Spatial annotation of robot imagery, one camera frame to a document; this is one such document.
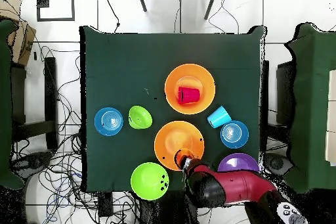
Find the plastic bowl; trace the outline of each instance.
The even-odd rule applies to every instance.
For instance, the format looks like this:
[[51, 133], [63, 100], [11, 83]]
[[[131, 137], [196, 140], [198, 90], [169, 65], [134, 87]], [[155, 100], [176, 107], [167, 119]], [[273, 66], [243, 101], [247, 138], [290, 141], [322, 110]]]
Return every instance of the plastic bowl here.
[[204, 139], [201, 132], [191, 123], [174, 121], [164, 125], [154, 140], [154, 152], [160, 163], [174, 171], [180, 171], [175, 155], [181, 149], [188, 149], [194, 158], [201, 159], [204, 153]]
[[102, 135], [116, 135], [123, 127], [123, 116], [117, 109], [105, 107], [96, 113], [94, 126]]
[[162, 197], [169, 186], [169, 177], [161, 165], [146, 162], [139, 165], [132, 173], [131, 187], [137, 196], [145, 200]]
[[231, 121], [223, 125], [220, 131], [220, 139], [228, 148], [240, 148], [246, 144], [249, 138], [249, 130], [240, 121]]
[[135, 105], [129, 110], [129, 125], [135, 129], [146, 129], [152, 125], [153, 119], [149, 111]]
[[252, 156], [243, 153], [235, 153], [223, 158], [218, 166], [218, 172], [236, 170], [253, 170], [259, 172], [259, 165]]
[[[199, 101], [179, 103], [179, 87], [198, 89]], [[183, 64], [175, 68], [165, 81], [165, 96], [169, 105], [182, 114], [191, 115], [204, 111], [215, 97], [215, 81], [203, 66]]]

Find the cardboard box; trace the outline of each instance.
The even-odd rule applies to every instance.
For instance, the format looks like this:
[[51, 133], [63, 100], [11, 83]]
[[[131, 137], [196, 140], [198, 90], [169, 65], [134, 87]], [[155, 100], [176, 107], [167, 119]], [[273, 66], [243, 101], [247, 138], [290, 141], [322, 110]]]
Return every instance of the cardboard box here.
[[19, 20], [21, 0], [0, 0], [0, 16]]
[[20, 19], [20, 7], [21, 0], [0, 0], [0, 20], [10, 19], [18, 26], [7, 39], [12, 49], [12, 61], [25, 66], [29, 61], [36, 30]]
[[21, 42], [22, 46], [20, 48], [20, 51], [18, 51], [20, 52], [20, 56], [18, 57], [18, 62], [17, 62], [19, 64], [22, 64], [23, 66], [26, 66], [29, 61], [30, 53], [33, 47], [33, 41], [34, 41], [35, 34], [36, 34], [36, 30], [30, 27], [27, 23], [25, 25], [25, 28], [26, 28], [25, 35], [24, 35], [23, 41]]

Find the purple bowl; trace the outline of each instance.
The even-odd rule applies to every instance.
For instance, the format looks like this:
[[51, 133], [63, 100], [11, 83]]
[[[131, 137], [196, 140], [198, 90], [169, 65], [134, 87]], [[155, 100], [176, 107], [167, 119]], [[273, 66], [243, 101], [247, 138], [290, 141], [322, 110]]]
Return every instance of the purple bowl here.
[[218, 172], [253, 170], [259, 172], [258, 163], [248, 154], [235, 153], [223, 158], [218, 166]]

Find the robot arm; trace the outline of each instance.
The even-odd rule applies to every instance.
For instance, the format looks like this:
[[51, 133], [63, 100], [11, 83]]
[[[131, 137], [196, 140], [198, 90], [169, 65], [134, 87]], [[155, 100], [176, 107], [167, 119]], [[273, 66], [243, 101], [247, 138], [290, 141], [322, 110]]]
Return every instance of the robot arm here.
[[181, 168], [186, 173], [186, 189], [198, 208], [216, 208], [248, 200], [257, 205], [265, 222], [308, 224], [308, 221], [287, 202], [276, 187], [257, 172], [240, 170], [214, 172], [201, 160], [185, 158]]

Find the white floor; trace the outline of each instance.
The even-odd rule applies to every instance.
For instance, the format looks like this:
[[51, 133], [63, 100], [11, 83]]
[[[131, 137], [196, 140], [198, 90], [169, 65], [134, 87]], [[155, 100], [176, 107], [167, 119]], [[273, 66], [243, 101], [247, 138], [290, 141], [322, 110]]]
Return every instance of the white floor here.
[[[102, 32], [113, 32], [116, 28], [114, 17], [107, 0], [74, 0], [75, 21], [70, 22], [37, 22], [36, 0], [22, 0], [21, 17], [27, 20], [31, 27], [37, 30], [36, 38], [41, 46], [48, 46], [56, 51], [53, 55], [57, 61], [57, 84], [60, 87], [67, 81], [76, 79], [79, 72], [75, 66], [75, 60], [79, 56], [79, 26], [93, 26]], [[148, 12], [142, 10], [139, 0], [110, 0], [115, 13], [119, 17], [120, 27], [118, 32], [137, 33], [173, 33], [174, 21], [179, 9], [178, 0], [144, 0]], [[182, 32], [183, 33], [216, 33], [218, 29], [204, 20], [204, 14], [209, 0], [182, 0]], [[69, 0], [50, 0], [50, 8], [41, 10], [42, 17], [65, 17], [71, 15]], [[210, 16], [218, 11], [221, 0], [215, 0]], [[328, 31], [336, 25], [336, 0], [225, 0], [224, 8], [228, 10], [239, 23], [240, 34], [247, 33], [256, 25], [267, 27], [265, 59], [270, 61], [269, 78], [269, 108], [277, 110], [276, 106], [276, 66], [291, 60], [289, 51], [284, 43], [293, 38], [296, 25], [302, 22], [313, 22], [321, 30]], [[225, 32], [237, 33], [238, 27], [235, 20], [224, 10], [216, 14], [211, 22], [222, 28]], [[176, 22], [176, 32], [179, 32], [179, 15]], [[26, 67], [28, 76], [26, 79], [26, 121], [35, 122], [44, 120], [44, 77], [43, 63], [40, 57], [38, 44], [33, 44], [32, 51], [37, 53], [37, 60], [31, 55]], [[80, 114], [79, 81], [65, 85], [61, 92], [71, 103], [72, 109]], [[63, 108], [59, 110], [59, 123], [64, 121]], [[269, 113], [269, 120], [275, 122], [275, 113]], [[75, 125], [67, 125], [66, 134], [78, 132]], [[19, 149], [26, 144], [19, 143]], [[35, 152], [45, 150], [45, 136], [30, 139], [30, 145], [23, 152]], [[71, 151], [70, 143], [64, 146], [65, 151]], [[50, 182], [43, 174], [35, 175], [29, 185], [26, 196], [26, 211], [28, 221], [38, 224], [46, 219], [46, 209], [49, 196], [52, 194], [42, 186], [50, 188]], [[116, 192], [118, 198], [122, 192]], [[73, 210], [68, 206], [59, 208], [57, 221], [49, 224], [64, 224]], [[199, 214], [208, 212], [208, 209], [200, 209]], [[128, 214], [127, 222], [132, 223], [132, 213]], [[249, 224], [244, 206], [231, 208], [217, 208], [212, 212], [199, 217], [201, 224]], [[86, 209], [76, 210], [72, 221], [66, 224], [95, 224]]]

